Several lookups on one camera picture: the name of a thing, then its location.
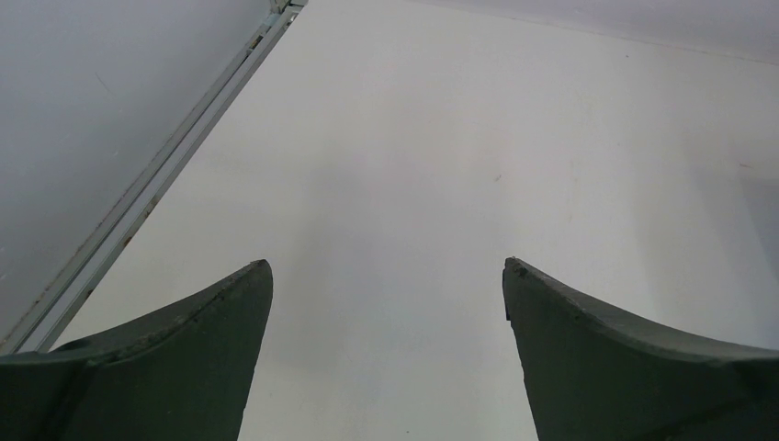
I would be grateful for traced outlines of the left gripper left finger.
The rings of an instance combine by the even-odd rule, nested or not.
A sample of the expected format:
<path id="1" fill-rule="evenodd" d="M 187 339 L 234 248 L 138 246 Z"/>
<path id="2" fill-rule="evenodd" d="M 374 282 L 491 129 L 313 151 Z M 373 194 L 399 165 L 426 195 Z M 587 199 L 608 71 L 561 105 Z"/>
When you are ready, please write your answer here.
<path id="1" fill-rule="evenodd" d="M 4 440 L 234 440 L 273 298 L 258 260 L 182 300 L 1 359 Z"/>

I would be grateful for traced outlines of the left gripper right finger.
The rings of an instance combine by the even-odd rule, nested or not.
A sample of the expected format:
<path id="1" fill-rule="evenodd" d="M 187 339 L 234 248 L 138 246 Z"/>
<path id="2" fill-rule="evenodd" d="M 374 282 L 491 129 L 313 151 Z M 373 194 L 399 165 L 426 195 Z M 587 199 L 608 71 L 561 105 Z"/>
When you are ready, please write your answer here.
<path id="1" fill-rule="evenodd" d="M 510 257 L 502 292 L 541 440 L 775 440 L 778 354 L 671 328 Z"/>

